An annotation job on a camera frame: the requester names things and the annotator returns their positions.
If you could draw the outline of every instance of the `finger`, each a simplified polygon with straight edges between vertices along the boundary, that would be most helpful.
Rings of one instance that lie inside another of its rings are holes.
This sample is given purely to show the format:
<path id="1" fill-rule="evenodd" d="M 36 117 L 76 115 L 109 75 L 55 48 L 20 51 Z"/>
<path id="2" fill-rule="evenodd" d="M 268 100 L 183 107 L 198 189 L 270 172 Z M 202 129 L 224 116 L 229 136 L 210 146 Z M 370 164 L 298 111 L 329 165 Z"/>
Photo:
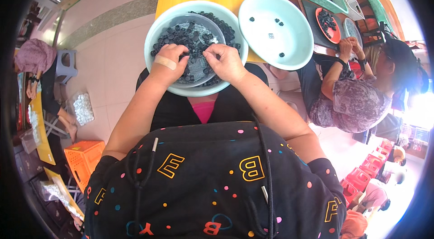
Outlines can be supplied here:
<path id="1" fill-rule="evenodd" d="M 181 65 L 181 67 L 183 69 L 185 69 L 185 67 L 187 67 L 187 63 L 188 63 L 188 59 L 190 58 L 190 56 L 184 56 L 183 58 L 181 58 L 181 60 L 179 60 L 179 63 Z"/>
<path id="2" fill-rule="evenodd" d="M 223 55 L 223 53 L 225 52 L 225 50 L 227 50 L 228 47 L 227 45 L 224 44 L 220 44 L 220 43 L 214 43 L 211 44 L 211 46 L 209 46 L 205 51 L 206 52 L 213 52 L 215 54 L 219 54 L 219 55 Z"/>
<path id="3" fill-rule="evenodd" d="M 178 55 L 181 55 L 183 52 L 189 52 L 188 48 L 184 45 L 177 45 L 174 50 Z"/>
<path id="4" fill-rule="evenodd" d="M 204 51 L 202 52 L 202 54 L 205 57 L 205 59 L 208 61 L 208 64 L 211 66 L 212 69 L 214 69 L 215 67 L 217 67 L 219 63 L 221 63 L 212 52 Z"/>

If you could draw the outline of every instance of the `foot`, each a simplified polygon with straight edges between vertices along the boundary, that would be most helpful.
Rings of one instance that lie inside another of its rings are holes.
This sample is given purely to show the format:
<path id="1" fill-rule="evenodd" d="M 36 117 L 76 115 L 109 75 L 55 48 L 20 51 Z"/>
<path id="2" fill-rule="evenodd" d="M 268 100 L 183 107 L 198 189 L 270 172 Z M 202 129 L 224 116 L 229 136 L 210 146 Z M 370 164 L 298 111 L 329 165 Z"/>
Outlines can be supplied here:
<path id="1" fill-rule="evenodd" d="M 68 133 L 71 136 L 72 143 L 74 144 L 75 143 L 75 139 L 77 137 L 77 126 L 75 126 L 75 125 L 69 126 Z"/>

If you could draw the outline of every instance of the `hair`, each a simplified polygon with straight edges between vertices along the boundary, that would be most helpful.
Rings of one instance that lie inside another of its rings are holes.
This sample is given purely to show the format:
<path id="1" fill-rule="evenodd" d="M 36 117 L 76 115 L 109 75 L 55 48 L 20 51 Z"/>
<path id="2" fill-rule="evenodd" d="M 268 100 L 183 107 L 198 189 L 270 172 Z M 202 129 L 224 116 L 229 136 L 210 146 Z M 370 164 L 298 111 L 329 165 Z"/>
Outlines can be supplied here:
<path id="1" fill-rule="evenodd" d="M 400 134 L 395 145 L 399 147 L 404 147 L 408 145 L 408 136 L 406 134 Z"/>
<path id="2" fill-rule="evenodd" d="M 381 207 L 380 210 L 385 211 L 385 210 L 389 209 L 389 206 L 390 206 L 390 199 L 388 199 L 386 201 L 386 204 L 384 204 L 384 206 Z"/>

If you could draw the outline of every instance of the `gray plastic bowl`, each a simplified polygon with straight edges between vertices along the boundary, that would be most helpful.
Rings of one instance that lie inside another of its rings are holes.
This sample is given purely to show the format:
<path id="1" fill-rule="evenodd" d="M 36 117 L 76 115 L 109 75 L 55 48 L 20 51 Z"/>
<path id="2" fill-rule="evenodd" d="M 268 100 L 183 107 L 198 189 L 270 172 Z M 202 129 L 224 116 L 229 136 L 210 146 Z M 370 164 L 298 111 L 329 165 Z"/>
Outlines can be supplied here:
<path id="1" fill-rule="evenodd" d="M 160 27 L 160 23 L 165 20 L 173 19 L 175 16 L 180 14 L 187 14 L 189 11 L 194 12 L 212 12 L 214 16 L 224 20 L 232 29 L 235 30 L 235 42 L 241 44 L 240 48 L 240 58 L 242 64 L 246 64 L 247 54 L 249 52 L 249 46 L 247 45 L 247 41 L 241 35 L 240 27 L 238 25 L 238 18 L 233 14 L 229 9 L 213 2 L 209 1 L 188 1 L 184 3 L 177 4 L 176 6 L 168 9 L 163 14 L 161 14 L 158 19 L 155 20 L 154 24 L 148 31 L 148 35 L 146 36 L 146 40 L 144 42 L 144 59 L 146 63 L 146 67 L 149 71 L 152 70 L 152 62 L 154 58 L 151 57 L 150 52 L 153 50 L 152 45 L 154 45 L 155 40 L 158 39 L 155 37 L 159 36 L 158 27 Z M 229 85 L 228 82 L 221 81 L 218 84 L 213 84 L 211 86 L 206 87 L 194 87 L 194 88 L 177 88 L 174 85 L 171 85 L 167 90 L 180 96 L 185 97 L 202 97 L 208 96 L 214 93 L 217 93 L 223 89 L 225 89 Z"/>

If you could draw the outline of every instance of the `black t-shirt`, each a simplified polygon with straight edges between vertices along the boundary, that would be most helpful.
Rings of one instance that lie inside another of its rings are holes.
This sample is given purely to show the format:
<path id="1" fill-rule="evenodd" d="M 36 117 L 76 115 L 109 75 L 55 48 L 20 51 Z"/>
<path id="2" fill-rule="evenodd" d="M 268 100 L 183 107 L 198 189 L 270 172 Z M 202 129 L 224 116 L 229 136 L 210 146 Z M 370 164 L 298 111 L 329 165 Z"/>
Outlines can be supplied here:
<path id="1" fill-rule="evenodd" d="M 140 238 L 265 238 L 268 158 L 275 238 L 338 238 L 346 204 L 330 161 L 305 164 L 277 133 L 257 126 L 162 128 L 121 161 L 102 157 L 85 191 L 86 235 L 133 238 L 138 219 Z"/>

